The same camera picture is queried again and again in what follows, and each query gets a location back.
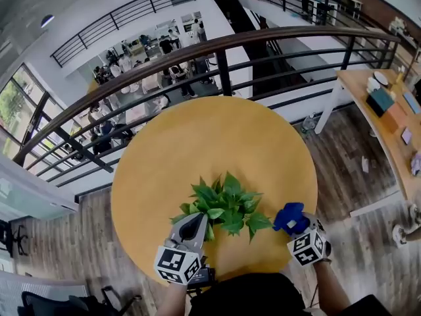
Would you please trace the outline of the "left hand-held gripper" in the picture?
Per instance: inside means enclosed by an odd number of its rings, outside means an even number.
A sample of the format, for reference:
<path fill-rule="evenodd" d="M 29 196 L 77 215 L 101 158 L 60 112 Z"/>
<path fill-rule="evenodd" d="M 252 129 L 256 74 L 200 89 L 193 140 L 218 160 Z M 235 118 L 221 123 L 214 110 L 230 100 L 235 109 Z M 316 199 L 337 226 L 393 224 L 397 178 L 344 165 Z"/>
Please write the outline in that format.
<path fill-rule="evenodd" d="M 169 282 L 188 285 L 203 266 L 203 243 L 207 232 L 205 213 L 188 215 L 172 226 L 170 236 L 159 246 L 154 261 L 158 276 Z"/>

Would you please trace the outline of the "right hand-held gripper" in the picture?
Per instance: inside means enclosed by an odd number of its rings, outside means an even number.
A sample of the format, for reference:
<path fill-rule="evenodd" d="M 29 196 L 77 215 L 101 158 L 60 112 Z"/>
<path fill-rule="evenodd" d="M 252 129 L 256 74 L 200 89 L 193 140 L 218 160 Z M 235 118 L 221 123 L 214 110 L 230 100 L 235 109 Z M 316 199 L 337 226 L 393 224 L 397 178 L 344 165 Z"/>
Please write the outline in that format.
<path fill-rule="evenodd" d="M 310 213 L 303 213 L 309 220 L 309 228 L 303 234 L 295 237 L 287 244 L 292 258 L 302 267 L 328 259 L 331 254 L 331 244 L 325 238 L 320 220 Z"/>

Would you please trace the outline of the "blue cloth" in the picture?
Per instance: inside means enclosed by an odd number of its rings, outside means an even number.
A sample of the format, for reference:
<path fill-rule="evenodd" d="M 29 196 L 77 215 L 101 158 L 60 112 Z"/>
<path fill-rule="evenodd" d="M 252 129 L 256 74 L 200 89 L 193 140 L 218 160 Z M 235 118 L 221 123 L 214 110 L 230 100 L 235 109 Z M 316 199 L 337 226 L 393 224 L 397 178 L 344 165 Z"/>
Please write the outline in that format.
<path fill-rule="evenodd" d="M 283 230 L 289 236 L 298 236 L 310 226 L 310 219 L 303 212 L 304 204 L 299 202 L 286 203 L 279 210 L 274 222 L 275 231 Z"/>

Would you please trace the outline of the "green leafy plant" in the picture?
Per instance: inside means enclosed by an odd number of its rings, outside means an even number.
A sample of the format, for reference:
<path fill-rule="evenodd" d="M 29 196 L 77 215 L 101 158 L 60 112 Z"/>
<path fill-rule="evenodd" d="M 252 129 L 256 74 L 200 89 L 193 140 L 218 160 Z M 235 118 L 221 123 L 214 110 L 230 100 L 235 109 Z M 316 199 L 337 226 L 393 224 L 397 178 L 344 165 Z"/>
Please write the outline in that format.
<path fill-rule="evenodd" d="M 246 227 L 250 240 L 257 231 L 274 226 L 269 217 L 257 210 L 262 194 L 246 191 L 239 180 L 229 172 L 224 179 L 216 178 L 210 186 L 200 178 L 199 183 L 191 187 L 194 201 L 182 203 L 182 214 L 172 217 L 170 221 L 175 224 L 194 213 L 206 215 L 206 242 L 214 240 L 213 228 L 218 225 L 230 236 L 239 235 Z"/>

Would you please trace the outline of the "person's left forearm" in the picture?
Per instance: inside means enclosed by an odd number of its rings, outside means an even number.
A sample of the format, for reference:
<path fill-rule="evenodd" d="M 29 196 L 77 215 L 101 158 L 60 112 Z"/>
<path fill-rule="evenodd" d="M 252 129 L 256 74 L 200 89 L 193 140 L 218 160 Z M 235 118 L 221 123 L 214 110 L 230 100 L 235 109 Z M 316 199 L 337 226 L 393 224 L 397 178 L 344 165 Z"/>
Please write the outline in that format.
<path fill-rule="evenodd" d="M 185 316 L 187 286 L 170 283 L 155 316 Z"/>

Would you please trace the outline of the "person's right forearm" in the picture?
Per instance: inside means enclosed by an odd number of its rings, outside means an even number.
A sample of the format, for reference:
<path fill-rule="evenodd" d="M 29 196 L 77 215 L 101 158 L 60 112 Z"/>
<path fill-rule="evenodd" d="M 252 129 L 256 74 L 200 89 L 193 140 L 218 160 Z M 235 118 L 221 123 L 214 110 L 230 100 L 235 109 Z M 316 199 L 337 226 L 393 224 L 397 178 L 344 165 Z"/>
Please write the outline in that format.
<path fill-rule="evenodd" d="M 319 261 L 314 265 L 318 284 L 319 306 L 327 316 L 337 316 L 347 309 L 351 302 L 340 285 L 329 261 Z"/>

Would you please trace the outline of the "small black display device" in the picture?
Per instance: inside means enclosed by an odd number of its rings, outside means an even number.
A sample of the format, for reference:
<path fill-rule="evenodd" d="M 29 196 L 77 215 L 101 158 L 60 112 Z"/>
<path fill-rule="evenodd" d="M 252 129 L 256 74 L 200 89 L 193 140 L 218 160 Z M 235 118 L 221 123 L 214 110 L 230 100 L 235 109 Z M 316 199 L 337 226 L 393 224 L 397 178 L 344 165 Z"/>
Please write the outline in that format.
<path fill-rule="evenodd" d="M 196 275 L 193 276 L 192 280 L 189 282 L 187 289 L 188 290 L 197 290 L 202 288 L 207 288 L 216 283 L 215 279 L 215 269 L 210 267 L 202 267 L 199 269 Z"/>

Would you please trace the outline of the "person's black shirt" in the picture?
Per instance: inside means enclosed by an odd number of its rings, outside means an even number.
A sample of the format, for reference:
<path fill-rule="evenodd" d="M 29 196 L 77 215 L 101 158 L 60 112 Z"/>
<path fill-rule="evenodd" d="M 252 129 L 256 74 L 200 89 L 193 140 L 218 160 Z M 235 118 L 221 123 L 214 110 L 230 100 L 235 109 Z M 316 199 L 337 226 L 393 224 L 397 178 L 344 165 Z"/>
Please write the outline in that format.
<path fill-rule="evenodd" d="M 191 300 L 188 316 L 327 316 L 307 307 L 281 273 L 252 273 L 226 280 Z M 368 295 L 337 316 L 392 316 L 374 295 Z"/>

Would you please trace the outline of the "clear plastic bottle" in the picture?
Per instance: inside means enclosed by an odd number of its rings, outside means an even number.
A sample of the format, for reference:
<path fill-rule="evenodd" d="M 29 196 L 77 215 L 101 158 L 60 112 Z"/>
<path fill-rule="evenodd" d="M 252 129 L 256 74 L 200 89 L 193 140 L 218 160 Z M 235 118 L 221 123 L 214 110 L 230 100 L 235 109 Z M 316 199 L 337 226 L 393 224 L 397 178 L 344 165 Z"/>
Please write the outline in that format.
<path fill-rule="evenodd" d="M 301 132 L 302 133 L 307 133 L 311 130 L 314 130 L 316 123 L 314 121 L 314 118 L 316 116 L 316 113 L 311 113 L 310 115 L 306 116 L 306 118 L 304 119 L 304 121 L 302 122 L 301 125 Z"/>

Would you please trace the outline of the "white-legged wooden desk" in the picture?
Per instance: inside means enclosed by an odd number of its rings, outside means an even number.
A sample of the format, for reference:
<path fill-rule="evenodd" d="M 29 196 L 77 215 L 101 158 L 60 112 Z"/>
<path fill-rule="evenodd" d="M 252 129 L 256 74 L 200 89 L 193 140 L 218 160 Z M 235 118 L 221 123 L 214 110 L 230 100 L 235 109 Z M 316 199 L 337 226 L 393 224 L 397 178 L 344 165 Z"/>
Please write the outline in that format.
<path fill-rule="evenodd" d="M 391 90 L 396 95 L 395 101 L 407 113 L 407 122 L 403 129 L 392 134 L 366 104 L 366 98 L 368 97 L 367 80 L 373 76 L 374 71 L 373 69 L 338 70 L 336 72 L 337 80 L 330 98 L 325 103 L 324 111 L 314 129 L 316 134 L 321 133 L 341 96 L 348 93 L 375 133 L 391 166 L 398 189 L 374 203 L 350 212 L 352 217 L 361 216 L 397 201 L 414 201 L 416 196 L 421 195 L 421 176 L 413 176 L 410 169 L 412 156 L 421 153 L 421 113 L 415 114 L 405 101 L 403 94 L 409 91 L 406 85 L 403 82 L 394 85 Z M 406 145 L 401 138 L 401 134 L 406 127 L 412 132 L 409 145 Z"/>

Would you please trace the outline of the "brown flat box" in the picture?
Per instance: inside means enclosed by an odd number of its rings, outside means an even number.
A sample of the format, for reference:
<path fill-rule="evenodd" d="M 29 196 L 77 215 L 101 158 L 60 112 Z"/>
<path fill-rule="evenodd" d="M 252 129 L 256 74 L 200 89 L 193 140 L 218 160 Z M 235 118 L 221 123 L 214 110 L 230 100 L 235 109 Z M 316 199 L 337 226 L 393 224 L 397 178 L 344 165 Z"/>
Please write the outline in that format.
<path fill-rule="evenodd" d="M 406 126 L 407 113 L 402 106 L 395 102 L 381 117 L 383 125 L 392 133 L 396 133 Z"/>

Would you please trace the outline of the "dark tissue box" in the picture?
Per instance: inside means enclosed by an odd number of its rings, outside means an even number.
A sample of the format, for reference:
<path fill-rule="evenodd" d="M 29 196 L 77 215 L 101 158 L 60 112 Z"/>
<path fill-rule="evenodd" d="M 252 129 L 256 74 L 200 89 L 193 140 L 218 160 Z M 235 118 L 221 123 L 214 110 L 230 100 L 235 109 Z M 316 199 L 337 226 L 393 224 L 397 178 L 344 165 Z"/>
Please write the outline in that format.
<path fill-rule="evenodd" d="M 378 117 L 382 117 L 384 113 L 394 104 L 394 100 L 387 91 L 380 88 L 368 94 L 366 104 Z"/>

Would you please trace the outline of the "black mesh office chair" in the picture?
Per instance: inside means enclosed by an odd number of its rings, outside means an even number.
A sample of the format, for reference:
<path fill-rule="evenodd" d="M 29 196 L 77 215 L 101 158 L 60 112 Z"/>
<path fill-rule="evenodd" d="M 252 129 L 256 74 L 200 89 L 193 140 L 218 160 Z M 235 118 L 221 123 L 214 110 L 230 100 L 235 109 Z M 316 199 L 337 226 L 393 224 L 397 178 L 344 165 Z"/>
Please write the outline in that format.
<path fill-rule="evenodd" d="M 17 307 L 17 313 L 18 316 L 124 316 L 134 302 L 142 300 L 140 295 L 135 295 L 121 309 L 116 309 L 109 300 L 108 292 L 119 297 L 112 286 L 101 289 L 102 302 L 95 296 L 69 296 L 67 301 L 57 301 L 32 292 L 23 292 L 21 295 L 23 306 Z"/>

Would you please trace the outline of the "black swivel chair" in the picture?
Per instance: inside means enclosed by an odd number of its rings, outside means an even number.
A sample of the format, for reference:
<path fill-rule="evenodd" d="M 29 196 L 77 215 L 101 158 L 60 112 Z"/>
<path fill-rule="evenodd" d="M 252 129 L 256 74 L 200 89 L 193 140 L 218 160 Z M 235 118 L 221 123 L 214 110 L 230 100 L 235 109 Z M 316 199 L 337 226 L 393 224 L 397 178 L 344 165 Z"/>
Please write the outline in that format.
<path fill-rule="evenodd" d="M 22 245 L 22 241 L 27 239 L 28 235 L 23 233 L 22 229 L 25 229 L 25 226 L 20 224 L 13 232 L 11 223 L 0 220 L 0 250 L 7 251 L 10 257 L 13 257 L 13 244 L 16 244 L 19 255 L 28 256 Z"/>

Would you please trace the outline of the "large window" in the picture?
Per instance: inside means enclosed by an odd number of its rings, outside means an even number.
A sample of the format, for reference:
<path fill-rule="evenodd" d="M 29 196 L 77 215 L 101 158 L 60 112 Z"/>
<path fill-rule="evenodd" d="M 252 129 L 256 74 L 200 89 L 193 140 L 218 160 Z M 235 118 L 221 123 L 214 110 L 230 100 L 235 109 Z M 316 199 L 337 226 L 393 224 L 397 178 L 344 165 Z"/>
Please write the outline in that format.
<path fill-rule="evenodd" d="M 49 93 L 26 65 L 0 90 L 0 152 L 9 159 L 32 139 Z"/>

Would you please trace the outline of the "black metal railing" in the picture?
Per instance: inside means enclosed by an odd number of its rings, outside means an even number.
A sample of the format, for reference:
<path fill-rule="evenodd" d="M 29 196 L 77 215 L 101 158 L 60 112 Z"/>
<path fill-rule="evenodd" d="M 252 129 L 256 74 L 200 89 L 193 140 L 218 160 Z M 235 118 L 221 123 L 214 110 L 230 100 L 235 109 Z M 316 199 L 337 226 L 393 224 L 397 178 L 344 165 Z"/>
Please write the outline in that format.
<path fill-rule="evenodd" d="M 265 17 L 269 24 L 283 26 L 331 26 L 392 34 L 400 39 L 396 48 L 396 65 L 404 65 L 414 74 L 421 74 L 421 47 L 407 35 L 406 21 L 400 15 L 390 23 L 367 13 L 358 0 L 239 0 L 246 9 Z"/>
<path fill-rule="evenodd" d="M 105 36 L 144 16 L 194 0 L 132 0 L 104 14 L 64 42 L 50 58 L 63 67 Z"/>

